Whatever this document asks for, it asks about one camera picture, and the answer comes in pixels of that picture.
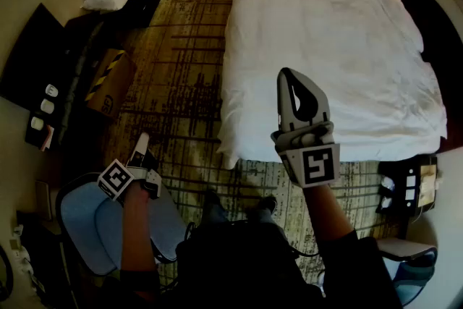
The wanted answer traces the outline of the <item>person's black top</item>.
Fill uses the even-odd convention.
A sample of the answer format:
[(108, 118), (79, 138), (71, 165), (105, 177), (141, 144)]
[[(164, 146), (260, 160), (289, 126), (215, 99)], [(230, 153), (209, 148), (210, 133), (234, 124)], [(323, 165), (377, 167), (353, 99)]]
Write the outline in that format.
[[(377, 244), (350, 233), (341, 239), (322, 242), (319, 253), (325, 266), (325, 282), (319, 288), (323, 307), (280, 309), (401, 309)], [(174, 287), (163, 292), (156, 271), (121, 270), (121, 297), (114, 309), (187, 309), (172, 298)]]

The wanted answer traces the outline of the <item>black flat television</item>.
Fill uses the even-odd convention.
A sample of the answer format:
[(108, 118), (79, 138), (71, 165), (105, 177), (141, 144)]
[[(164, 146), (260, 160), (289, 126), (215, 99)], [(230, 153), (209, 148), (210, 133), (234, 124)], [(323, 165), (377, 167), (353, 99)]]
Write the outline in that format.
[(0, 96), (29, 110), (39, 88), (67, 84), (68, 69), (64, 27), (39, 4), (7, 59), (0, 76)]

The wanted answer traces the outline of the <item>dark wooden nightstand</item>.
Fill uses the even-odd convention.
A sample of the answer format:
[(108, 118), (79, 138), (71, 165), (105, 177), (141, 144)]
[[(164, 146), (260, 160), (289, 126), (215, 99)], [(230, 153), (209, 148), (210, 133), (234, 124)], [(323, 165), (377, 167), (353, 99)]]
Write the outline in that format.
[[(414, 173), (410, 174), (409, 169), (414, 169)], [(422, 213), (429, 211), (434, 207), (435, 201), (426, 206), (419, 207), (420, 199), (420, 183), (422, 175), (435, 174), (436, 175), (436, 194), (438, 188), (438, 159), (435, 155), (417, 155), (413, 158), (402, 161), (383, 161), (378, 165), (378, 173), (382, 176), (390, 177), (395, 183), (395, 190), (392, 192), (380, 186), (378, 194), (394, 199), (392, 210), (387, 214), (393, 214), (403, 217), (418, 217)], [(406, 187), (407, 176), (416, 176), (415, 187)], [(415, 189), (415, 199), (406, 200), (406, 189)]]

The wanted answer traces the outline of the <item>person's right forearm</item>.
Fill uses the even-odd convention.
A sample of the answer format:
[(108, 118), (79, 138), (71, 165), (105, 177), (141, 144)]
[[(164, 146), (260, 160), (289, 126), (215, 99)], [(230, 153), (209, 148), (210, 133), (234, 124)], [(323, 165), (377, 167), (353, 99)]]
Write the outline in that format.
[(328, 185), (303, 189), (317, 243), (341, 239), (354, 231)]

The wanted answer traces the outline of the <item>black tray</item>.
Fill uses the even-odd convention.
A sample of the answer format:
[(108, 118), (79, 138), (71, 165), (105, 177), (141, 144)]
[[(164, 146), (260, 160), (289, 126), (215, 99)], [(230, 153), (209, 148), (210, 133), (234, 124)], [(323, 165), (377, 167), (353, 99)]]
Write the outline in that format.
[[(44, 139), (43, 129), (41, 131), (32, 129), (30, 126), (30, 121), (33, 117), (39, 117), (44, 121), (44, 127), (47, 124), (51, 125), (54, 128), (54, 135), (53, 135), (53, 139), (54, 139), (55, 134), (58, 131), (58, 126), (60, 125), (60, 122), (61, 122), (61, 114), (62, 114), (62, 109), (63, 109), (63, 98), (64, 98), (63, 88), (57, 87), (57, 89), (59, 90), (58, 96), (55, 98), (52, 98), (46, 95), (46, 87), (39, 88), (38, 92), (33, 96), (32, 106), (29, 108), (30, 115), (27, 121), (25, 142), (35, 146), (40, 151), (41, 151), (41, 144)], [(40, 104), (44, 98), (54, 103), (55, 109), (52, 114), (46, 114), (41, 111)]]

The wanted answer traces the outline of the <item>person's left forearm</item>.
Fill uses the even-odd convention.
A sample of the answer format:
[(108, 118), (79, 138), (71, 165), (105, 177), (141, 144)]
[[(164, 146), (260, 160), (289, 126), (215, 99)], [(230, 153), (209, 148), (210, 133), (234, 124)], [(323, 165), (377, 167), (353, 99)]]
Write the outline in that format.
[(150, 239), (149, 194), (139, 182), (132, 182), (125, 194), (122, 219), (122, 269), (156, 271)]

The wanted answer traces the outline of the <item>small brown box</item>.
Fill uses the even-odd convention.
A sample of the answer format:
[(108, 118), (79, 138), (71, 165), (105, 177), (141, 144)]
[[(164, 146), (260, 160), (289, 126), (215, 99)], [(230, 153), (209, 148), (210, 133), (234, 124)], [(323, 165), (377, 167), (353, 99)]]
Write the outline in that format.
[(51, 194), (47, 183), (35, 182), (36, 214), (45, 221), (53, 220)]

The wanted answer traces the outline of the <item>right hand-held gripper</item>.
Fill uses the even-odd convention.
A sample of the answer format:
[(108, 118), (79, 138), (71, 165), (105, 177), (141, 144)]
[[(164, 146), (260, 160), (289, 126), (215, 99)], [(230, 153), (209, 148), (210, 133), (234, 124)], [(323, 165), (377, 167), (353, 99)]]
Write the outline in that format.
[[(271, 139), (291, 182), (301, 188), (335, 182), (340, 175), (340, 145), (334, 142), (334, 124), (328, 121), (326, 94), (309, 77), (289, 68), (279, 72), (277, 93), (281, 131)], [(302, 128), (293, 131), (294, 127)]]

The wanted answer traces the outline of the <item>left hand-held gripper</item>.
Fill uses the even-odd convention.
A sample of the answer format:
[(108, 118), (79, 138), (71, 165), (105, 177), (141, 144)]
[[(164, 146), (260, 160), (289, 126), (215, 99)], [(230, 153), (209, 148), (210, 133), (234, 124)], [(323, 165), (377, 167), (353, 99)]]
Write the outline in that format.
[(149, 193), (151, 199), (161, 195), (161, 176), (157, 172), (158, 161), (146, 154), (150, 136), (142, 132), (135, 148), (124, 166), (115, 159), (99, 176), (98, 187), (112, 200), (123, 202), (126, 189), (132, 182), (139, 182), (140, 187)]

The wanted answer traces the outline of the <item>person's right black shoe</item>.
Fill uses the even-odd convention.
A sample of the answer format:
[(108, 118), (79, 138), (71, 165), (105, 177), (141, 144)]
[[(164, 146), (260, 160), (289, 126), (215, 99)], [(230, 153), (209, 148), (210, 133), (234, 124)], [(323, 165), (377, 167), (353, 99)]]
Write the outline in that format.
[(264, 211), (269, 211), (270, 214), (273, 214), (273, 212), (276, 210), (277, 207), (277, 200), (274, 196), (268, 196), (261, 198), (259, 203), (258, 203), (258, 209), (259, 210), (264, 210)]

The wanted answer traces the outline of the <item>red and white packet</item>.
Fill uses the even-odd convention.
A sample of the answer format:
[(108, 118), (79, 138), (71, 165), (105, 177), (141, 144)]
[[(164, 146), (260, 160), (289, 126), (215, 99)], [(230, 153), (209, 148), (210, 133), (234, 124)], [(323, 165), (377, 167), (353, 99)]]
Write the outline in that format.
[(53, 139), (53, 135), (54, 135), (54, 128), (47, 124), (44, 128), (43, 128), (43, 135), (44, 135), (44, 139), (43, 139), (43, 142), (41, 144), (41, 151), (44, 152), (46, 149), (49, 149), (51, 147), (51, 141)]

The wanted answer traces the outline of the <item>dark wooden desk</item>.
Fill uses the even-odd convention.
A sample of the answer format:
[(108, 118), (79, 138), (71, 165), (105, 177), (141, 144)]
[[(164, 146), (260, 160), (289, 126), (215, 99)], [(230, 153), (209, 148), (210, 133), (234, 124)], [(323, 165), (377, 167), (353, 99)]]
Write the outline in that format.
[(107, 44), (104, 21), (93, 16), (70, 20), (64, 27), (65, 54), (68, 61), (68, 80), (63, 87), (63, 109), (58, 131), (51, 150), (69, 142), (76, 121), (85, 112), (85, 97), (96, 70), (101, 63)]

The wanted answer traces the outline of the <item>black chest pack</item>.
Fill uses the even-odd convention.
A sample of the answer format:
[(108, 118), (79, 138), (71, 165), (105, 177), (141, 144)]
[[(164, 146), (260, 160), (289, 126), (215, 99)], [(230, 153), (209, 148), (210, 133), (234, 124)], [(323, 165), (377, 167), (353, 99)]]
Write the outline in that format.
[(297, 251), (275, 224), (221, 223), (197, 228), (177, 246), (173, 300), (187, 309), (323, 307)]

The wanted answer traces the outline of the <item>white bed duvet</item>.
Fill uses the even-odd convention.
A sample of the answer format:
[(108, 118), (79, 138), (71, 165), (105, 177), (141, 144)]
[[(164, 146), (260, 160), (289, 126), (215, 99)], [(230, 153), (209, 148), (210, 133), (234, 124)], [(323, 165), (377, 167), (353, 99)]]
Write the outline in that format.
[(232, 0), (218, 152), (277, 162), (276, 81), (289, 67), (327, 95), (342, 161), (434, 153), (447, 136), (438, 79), (401, 0)]

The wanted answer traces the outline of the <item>cardboard box with striped tape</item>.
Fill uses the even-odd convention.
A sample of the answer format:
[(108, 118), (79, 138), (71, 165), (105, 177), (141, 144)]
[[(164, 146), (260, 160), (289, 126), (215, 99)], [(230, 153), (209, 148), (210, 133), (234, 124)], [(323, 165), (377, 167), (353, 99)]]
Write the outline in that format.
[(108, 48), (85, 97), (89, 109), (116, 119), (137, 70), (129, 54)]

